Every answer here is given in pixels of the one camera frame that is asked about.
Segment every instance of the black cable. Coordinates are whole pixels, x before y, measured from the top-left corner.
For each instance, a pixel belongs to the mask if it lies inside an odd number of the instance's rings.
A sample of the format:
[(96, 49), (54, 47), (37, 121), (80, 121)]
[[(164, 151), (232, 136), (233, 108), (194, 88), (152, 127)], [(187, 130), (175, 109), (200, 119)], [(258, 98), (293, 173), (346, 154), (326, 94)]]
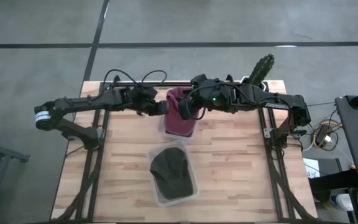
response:
[(299, 142), (299, 146), (301, 147), (301, 152), (303, 152), (303, 145), (302, 145), (302, 142), (300, 141), (300, 139), (297, 139), (298, 140), (298, 142)]
[(337, 110), (334, 110), (334, 112), (331, 114), (331, 116), (329, 117), (329, 121), (328, 121), (328, 126), (331, 124), (331, 119), (333, 118), (333, 115), (334, 113), (336, 112)]
[[(312, 128), (312, 130), (313, 130), (313, 132), (312, 132), (312, 134), (315, 134), (321, 127), (321, 123), (323, 123), (323, 122), (325, 122), (325, 121), (329, 121), (330, 122), (330, 120), (329, 119), (323, 119), (323, 120), (321, 120), (317, 125), (315, 125), (315, 127), (317, 127), (317, 128)], [(333, 126), (332, 128), (334, 128), (334, 127), (336, 127), (336, 126), (339, 126), (339, 124), (340, 124), (340, 122), (338, 122), (338, 121), (336, 121), (336, 120), (334, 120), (334, 119), (331, 119), (331, 121), (334, 121), (335, 123), (337, 123), (337, 125), (335, 125), (335, 126)], [(331, 132), (334, 132), (334, 131), (336, 131), (336, 130), (338, 130), (338, 129), (340, 129), (340, 128), (337, 128), (337, 129), (335, 129), (335, 130), (332, 130), (332, 131), (330, 131), (330, 132), (328, 132), (327, 134), (329, 134), (329, 133), (331, 133)]]
[[(103, 129), (103, 130), (102, 130), (102, 133), (100, 134), (99, 139), (102, 139), (103, 134), (105, 134), (105, 133), (106, 133), (106, 132), (105, 132), (105, 129)], [(76, 148), (76, 149), (72, 150), (71, 152), (69, 152), (69, 153), (66, 154), (65, 158), (67, 158), (70, 154), (73, 154), (74, 152), (76, 152), (76, 151), (78, 151), (78, 150), (80, 150), (80, 149), (82, 149), (82, 148), (84, 148), (84, 147), (85, 147), (85, 145), (83, 145), (83, 146), (81, 146), (81, 147), (79, 147), (79, 148)]]
[(318, 170), (318, 169), (316, 169), (316, 168), (314, 168), (314, 167), (311, 167), (311, 166), (309, 166), (309, 165), (306, 165), (306, 164), (305, 164), (305, 166), (314, 169), (315, 171), (319, 172), (320, 174), (329, 175), (329, 174), (323, 173), (323, 172), (321, 172), (320, 170)]
[(124, 74), (126, 77), (128, 77), (130, 80), (132, 80), (133, 83), (135, 83), (136, 85), (139, 85), (130, 75), (128, 75), (128, 73), (126, 73), (126, 72), (124, 72), (124, 71), (122, 71), (120, 69), (116, 69), (116, 68), (110, 69), (107, 72), (107, 74), (104, 76), (104, 79), (103, 79), (103, 85), (106, 83), (106, 79), (109, 76), (110, 72), (120, 72), (120, 73)]
[(242, 97), (244, 97), (244, 98), (246, 99), (246, 101), (248, 101), (248, 103), (250, 103), (252, 106), (256, 106), (256, 104), (254, 104), (253, 102), (251, 102), (251, 101), (248, 99), (248, 97), (246, 96), (246, 94), (243, 93), (243, 92), (241, 91), (241, 89), (240, 89), (238, 86), (236, 86), (235, 84), (232, 84), (232, 83), (220, 83), (220, 84), (221, 84), (221, 85), (231, 86), (231, 87), (235, 88), (235, 89), (242, 95)]
[[(195, 88), (194, 90), (191, 90), (191, 91), (189, 92), (189, 94), (187, 94), (187, 95), (185, 96), (184, 99), (187, 100), (188, 98), (190, 98), (194, 93), (196, 93), (196, 92), (199, 91), (199, 90), (202, 90), (202, 89), (205, 89), (205, 88), (213, 88), (213, 87), (214, 87), (214, 86), (204, 86), (204, 87)], [(189, 114), (189, 117), (190, 117), (191, 119), (194, 119), (194, 120), (197, 120), (197, 121), (198, 121), (198, 120), (203, 119), (203, 117), (204, 117), (204, 115), (205, 115), (206, 107), (205, 107), (205, 105), (203, 105), (203, 113), (201, 114), (201, 116), (200, 116), (199, 118), (194, 117), (194, 116), (190, 113), (188, 103), (186, 103), (186, 110), (187, 110), (187, 113)]]
[(142, 79), (142, 81), (141, 81), (141, 84), (143, 84), (144, 80), (145, 80), (149, 75), (151, 75), (151, 74), (153, 74), (153, 73), (155, 73), (155, 72), (162, 72), (162, 73), (164, 74), (164, 79), (163, 79), (158, 85), (163, 84), (163, 83), (167, 80), (168, 74), (167, 74), (165, 71), (163, 71), (163, 70), (154, 70), (154, 71), (151, 71), (151, 72), (147, 73), (147, 74), (143, 77), (143, 79)]
[(199, 121), (199, 120), (201, 120), (201, 119), (204, 118), (205, 111), (206, 111), (206, 107), (205, 107), (205, 105), (203, 105), (203, 112), (202, 112), (202, 114), (201, 114), (201, 116), (200, 116), (199, 118), (194, 117), (194, 116), (190, 113), (188, 103), (186, 103), (186, 110), (187, 110), (187, 113), (189, 114), (189, 117), (190, 117), (191, 119), (196, 120), (196, 121)]
[[(104, 85), (106, 84), (107, 77), (109, 76), (109, 74), (110, 74), (111, 72), (121, 72), (122, 74), (126, 75), (130, 80), (132, 80), (135, 84), (138, 85), (138, 83), (137, 83), (130, 75), (128, 75), (126, 72), (124, 72), (124, 71), (122, 71), (122, 70), (120, 70), (120, 69), (110, 69), (110, 70), (105, 74), (105, 76), (104, 76), (103, 83), (102, 83), (102, 87), (103, 87), (103, 88), (104, 88)], [(117, 79), (114, 78), (114, 80), (113, 80), (113, 82), (112, 82), (112, 84), (111, 84), (112, 87), (114, 87), (114, 86), (116, 85), (116, 80), (117, 80)], [(99, 99), (100, 96), (101, 96), (103, 93), (104, 93), (104, 90), (103, 90), (101, 93), (99, 93), (95, 98), (91, 99), (90, 101), (94, 101), (94, 100)]]
[(73, 154), (74, 152), (76, 152), (76, 151), (78, 151), (78, 150), (80, 150), (80, 149), (82, 149), (82, 148), (84, 148), (84, 147), (85, 147), (85, 145), (84, 145), (84, 146), (81, 146), (81, 147), (79, 147), (79, 148), (77, 148), (77, 149), (72, 150), (71, 152), (69, 152), (69, 153), (66, 154), (65, 158), (67, 158), (70, 154)]
[(319, 105), (328, 105), (328, 104), (335, 104), (335, 102), (329, 102), (329, 103), (317, 103), (317, 104), (307, 105), (307, 106), (319, 106)]
[(324, 117), (321, 121), (319, 121), (314, 127), (312, 127), (311, 126), (311, 124), (309, 124), (310, 125), (310, 127), (314, 130), (315, 129), (315, 127), (318, 127), (322, 122), (324, 122), (324, 121), (328, 121), (328, 119), (326, 119), (326, 118), (328, 118), (330, 116), (330, 114), (329, 115), (327, 115), (326, 117)]
[(332, 130), (332, 131), (329, 131), (329, 132), (327, 132), (327, 134), (331, 134), (331, 133), (333, 133), (333, 132), (335, 132), (335, 131), (337, 131), (337, 130), (339, 130), (339, 129), (341, 129), (342, 128), (342, 126), (340, 126), (339, 128), (337, 128), (337, 129), (335, 129), (335, 130)]
[(277, 153), (277, 158), (274, 158), (273, 155), (271, 155), (273, 160), (278, 160), (278, 157), (279, 157), (279, 153), (278, 153), (278, 152), (280, 152), (280, 158), (284, 158), (284, 156), (285, 156), (285, 151), (284, 151), (282, 148), (280, 148), (280, 150), (276, 150), (276, 149), (275, 149), (275, 151), (276, 151), (276, 153)]

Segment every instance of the yellow wire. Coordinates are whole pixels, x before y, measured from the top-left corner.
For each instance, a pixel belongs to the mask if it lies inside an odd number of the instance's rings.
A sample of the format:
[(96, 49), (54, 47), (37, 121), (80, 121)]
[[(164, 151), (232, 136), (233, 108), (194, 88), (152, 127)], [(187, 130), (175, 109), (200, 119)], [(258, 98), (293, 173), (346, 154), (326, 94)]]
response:
[[(330, 127), (325, 133), (324, 133), (324, 138), (327, 136), (327, 133), (330, 133), (336, 126), (340, 126), (342, 127), (342, 123), (338, 123), (336, 121), (323, 121), (319, 124), (319, 126), (317, 128), (319, 128), (321, 125), (323, 124), (334, 124), (334, 126)], [(316, 144), (316, 133), (313, 134), (313, 145), (315, 147), (321, 147), (323, 145), (324, 141), (321, 141), (318, 145)]]

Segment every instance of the cable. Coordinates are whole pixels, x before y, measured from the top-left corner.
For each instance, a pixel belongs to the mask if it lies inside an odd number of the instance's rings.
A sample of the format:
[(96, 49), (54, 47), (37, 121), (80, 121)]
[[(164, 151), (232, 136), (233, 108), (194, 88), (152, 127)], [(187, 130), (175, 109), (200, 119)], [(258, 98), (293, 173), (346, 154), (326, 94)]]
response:
[(332, 123), (332, 124), (334, 124), (334, 126), (333, 126), (333, 127), (330, 127), (330, 128), (324, 133), (324, 138), (325, 138), (325, 136), (329, 136), (332, 132), (334, 132), (334, 131), (333, 131), (333, 128), (334, 128), (334, 127), (336, 127), (336, 126), (342, 126), (341, 123), (338, 123), (337, 121), (332, 120), (331, 118), (330, 118), (330, 120), (323, 120), (322, 122), (320, 122), (320, 123), (318, 124), (318, 128), (316, 128), (316, 129), (313, 131), (312, 142), (313, 142), (313, 145), (314, 145), (315, 147), (321, 148), (321, 147), (323, 146), (323, 141), (321, 141), (321, 142), (317, 145), (317, 143), (316, 143), (316, 138), (317, 138), (316, 133), (318, 132), (318, 130), (320, 130), (320, 128), (321, 128), (321, 126), (322, 126), (323, 124), (327, 124), (327, 123), (328, 123), (328, 125), (331, 125), (330, 123)]
[(331, 124), (331, 119), (333, 118), (333, 115), (334, 113), (336, 112), (337, 110), (334, 110), (334, 112), (331, 114), (331, 116), (329, 117), (329, 122), (328, 122), (328, 126)]
[(317, 103), (317, 104), (313, 104), (313, 105), (307, 105), (309, 106), (319, 106), (319, 105), (328, 105), (328, 104), (335, 104), (335, 102), (329, 102), (329, 103)]
[[(307, 125), (307, 127), (310, 128), (311, 135), (313, 135), (313, 127), (310, 125), (310, 123)], [(303, 152), (306, 152), (307, 150), (311, 149), (312, 146), (313, 146), (313, 142), (310, 144), (310, 146), (307, 149), (303, 150)]]
[(280, 150), (276, 150), (276, 149), (275, 149), (275, 151), (276, 151), (276, 153), (277, 153), (277, 158), (274, 158), (273, 155), (271, 155), (271, 152), (273, 152), (273, 150), (270, 151), (270, 155), (272, 156), (272, 159), (273, 159), (273, 160), (278, 160), (278, 152), (280, 152), (280, 158), (284, 158), (284, 156), (285, 156), (285, 151), (284, 151), (282, 148), (280, 148)]
[(155, 73), (155, 72), (162, 72), (162, 73), (164, 74), (164, 79), (163, 79), (158, 85), (161, 85), (161, 84), (162, 84), (163, 82), (165, 82), (165, 80), (168, 78), (168, 74), (167, 74), (165, 71), (163, 71), (163, 70), (154, 70), (154, 71), (151, 71), (151, 72), (147, 73), (147, 74), (143, 77), (143, 79), (142, 79), (142, 81), (141, 81), (141, 84), (143, 84), (144, 80), (145, 80), (149, 75), (151, 75), (151, 74), (153, 74), (153, 73)]
[(347, 160), (348, 160), (351, 164), (354, 164), (353, 160), (350, 159), (350, 158), (346, 155), (346, 153), (341, 149), (341, 147), (337, 146), (337, 148), (346, 156)]
[[(102, 82), (102, 86), (104, 87), (104, 85), (106, 84), (106, 79), (107, 79), (107, 77), (109, 76), (109, 74), (111, 73), (111, 72), (121, 72), (122, 74), (125, 74), (125, 75), (127, 75), (128, 77), (130, 77), (126, 72), (124, 72), (124, 71), (121, 71), (120, 69), (111, 69), (111, 70), (109, 70), (108, 72), (107, 72), (107, 74), (104, 76), (104, 79), (103, 79), (103, 82)], [(113, 80), (113, 83), (110, 85), (110, 86), (112, 86), (112, 87), (114, 87), (115, 85), (116, 85), (116, 78)], [(102, 92), (100, 92), (95, 98), (92, 98), (92, 99), (90, 99), (89, 100), (89, 102), (92, 102), (92, 101), (94, 101), (94, 100), (97, 100), (97, 99), (99, 99), (100, 98), (100, 96), (102, 96), (103, 95), (103, 93), (104, 93), (104, 90), (102, 91)], [(67, 98), (65, 98), (64, 97), (64, 100), (67, 102), (67, 103), (73, 103), (73, 102), (71, 102), (71, 101), (68, 101), (68, 99)]]
[(248, 99), (247, 95), (246, 95), (244, 92), (242, 92), (241, 89), (240, 89), (238, 86), (236, 86), (235, 84), (232, 84), (232, 83), (220, 83), (220, 84), (221, 84), (221, 85), (231, 86), (231, 87), (235, 88), (235, 89), (242, 95), (242, 97), (244, 97), (244, 98), (246, 99), (246, 101), (247, 101), (248, 103), (250, 103), (252, 106), (256, 106), (256, 105), (257, 105), (257, 104), (254, 104), (253, 102), (251, 102), (251, 101)]
[(335, 147), (338, 145), (339, 136), (338, 136), (338, 133), (336, 133), (336, 132), (333, 132), (333, 133), (336, 135), (335, 145), (334, 145), (332, 148), (330, 148), (330, 149), (326, 149), (326, 148), (324, 148), (324, 146), (321, 146), (321, 147), (319, 147), (320, 149), (325, 150), (325, 151), (328, 151), (328, 152), (330, 152), (330, 151), (332, 151), (332, 150), (335, 149)]
[(329, 175), (329, 174), (323, 173), (323, 172), (321, 172), (320, 170), (318, 170), (318, 169), (316, 169), (316, 168), (314, 168), (314, 167), (311, 167), (311, 166), (309, 166), (309, 165), (306, 165), (306, 164), (305, 164), (305, 166), (314, 169), (315, 171), (319, 172), (320, 174)]
[[(105, 129), (102, 130), (102, 133), (100, 134), (99, 139), (102, 139), (103, 134), (106, 134)], [(81, 147), (78, 147), (78, 148), (72, 150), (71, 152), (69, 152), (69, 153), (66, 154), (65, 158), (67, 158), (70, 154), (73, 154), (74, 152), (76, 152), (76, 151), (78, 151), (78, 150), (80, 150), (80, 149), (82, 149), (82, 148), (84, 148), (84, 147), (85, 147), (85, 145), (83, 145), (83, 146), (81, 146)]]
[(314, 127), (312, 127), (312, 128), (313, 128), (313, 129), (314, 129), (314, 128), (317, 128), (317, 126), (319, 126), (321, 122), (325, 121), (325, 119), (328, 118), (330, 115), (331, 115), (331, 114), (325, 116), (321, 121), (319, 121), (319, 122), (318, 122)]
[(186, 103), (186, 110), (187, 110), (187, 113), (189, 114), (189, 117), (190, 117), (191, 119), (196, 120), (196, 121), (199, 121), (199, 120), (201, 120), (201, 119), (204, 118), (205, 111), (206, 111), (206, 107), (205, 107), (205, 104), (204, 104), (204, 105), (203, 105), (203, 112), (202, 112), (202, 114), (201, 114), (201, 116), (200, 116), (199, 118), (194, 117), (194, 116), (190, 113), (188, 103)]
[(300, 143), (300, 147), (301, 147), (301, 152), (303, 152), (303, 146), (302, 146), (302, 142), (299, 140), (299, 139), (297, 139), (298, 140), (298, 142)]
[(128, 75), (128, 73), (126, 73), (126, 72), (124, 72), (124, 71), (122, 71), (122, 70), (120, 70), (120, 69), (116, 69), (116, 68), (110, 69), (110, 70), (107, 72), (107, 74), (104, 76), (103, 84), (106, 83), (106, 79), (107, 79), (107, 77), (109, 76), (110, 72), (120, 72), (120, 73), (124, 74), (126, 77), (128, 77), (133, 83), (135, 83), (136, 85), (139, 85), (130, 75)]
[(84, 147), (85, 147), (85, 145), (84, 145), (84, 146), (81, 146), (81, 147), (79, 147), (79, 148), (77, 148), (77, 149), (72, 150), (71, 152), (69, 152), (69, 153), (66, 154), (65, 158), (67, 158), (70, 154), (73, 154), (74, 152), (76, 152), (76, 151), (78, 151), (78, 150), (80, 150), (80, 149), (82, 149), (82, 148), (84, 148)]

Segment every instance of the clear plastic container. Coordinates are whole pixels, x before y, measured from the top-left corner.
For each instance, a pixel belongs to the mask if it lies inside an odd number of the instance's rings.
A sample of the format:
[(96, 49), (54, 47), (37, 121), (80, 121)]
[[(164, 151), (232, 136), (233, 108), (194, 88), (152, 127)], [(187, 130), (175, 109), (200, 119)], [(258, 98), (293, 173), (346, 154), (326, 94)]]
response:
[(153, 188), (153, 195), (154, 195), (154, 200), (157, 203), (158, 206), (160, 207), (167, 207), (167, 206), (171, 206), (171, 205), (175, 205), (181, 202), (186, 202), (189, 200), (193, 200), (194, 198), (196, 198), (199, 194), (200, 194), (200, 190), (198, 188), (198, 181), (195, 175), (195, 170), (194, 170), (194, 166), (191, 163), (191, 159), (190, 159), (190, 155), (188, 153), (188, 148), (186, 145), (186, 142), (181, 141), (181, 140), (177, 140), (177, 141), (173, 141), (169, 144), (166, 144), (162, 147), (158, 147), (155, 149), (151, 149), (148, 153), (147, 153), (147, 160), (149, 161), (149, 168), (151, 166), (151, 163), (153, 161), (153, 159), (159, 155), (162, 151), (164, 151), (165, 149), (168, 149), (170, 147), (177, 147), (179, 149), (181, 149), (183, 152), (185, 152), (185, 155), (187, 157), (187, 161), (188, 161), (188, 170), (189, 170), (189, 174), (190, 174), (190, 179), (191, 179), (191, 184), (193, 186), (193, 194), (187, 197), (182, 197), (182, 198), (176, 198), (173, 200), (169, 200), (166, 199), (162, 193), (159, 191), (158, 187), (157, 187), (157, 183), (154, 179), (154, 176), (150, 173), (150, 178), (152, 179), (152, 188)]
[(189, 140), (193, 139), (197, 129), (198, 129), (198, 121), (196, 122), (196, 124), (193, 128), (193, 132), (190, 136), (180, 136), (180, 135), (176, 135), (176, 134), (167, 133), (165, 131), (164, 116), (161, 116), (160, 124), (158, 125), (158, 131), (159, 131), (159, 133), (161, 133), (162, 136), (167, 137), (167, 138), (172, 138), (172, 139), (179, 139), (182, 141), (189, 141)]

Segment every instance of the white label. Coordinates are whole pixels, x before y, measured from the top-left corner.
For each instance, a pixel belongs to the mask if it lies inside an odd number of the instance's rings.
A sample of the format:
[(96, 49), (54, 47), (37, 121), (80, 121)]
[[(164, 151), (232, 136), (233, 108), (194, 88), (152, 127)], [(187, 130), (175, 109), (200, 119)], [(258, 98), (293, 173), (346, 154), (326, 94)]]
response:
[(265, 107), (277, 108), (277, 109), (281, 108), (281, 109), (285, 109), (285, 110), (288, 109), (287, 105), (277, 105), (277, 104), (274, 104), (274, 103), (266, 103)]
[(314, 159), (303, 159), (305, 164), (306, 173), (309, 178), (320, 177), (320, 172), (318, 168), (318, 161)]

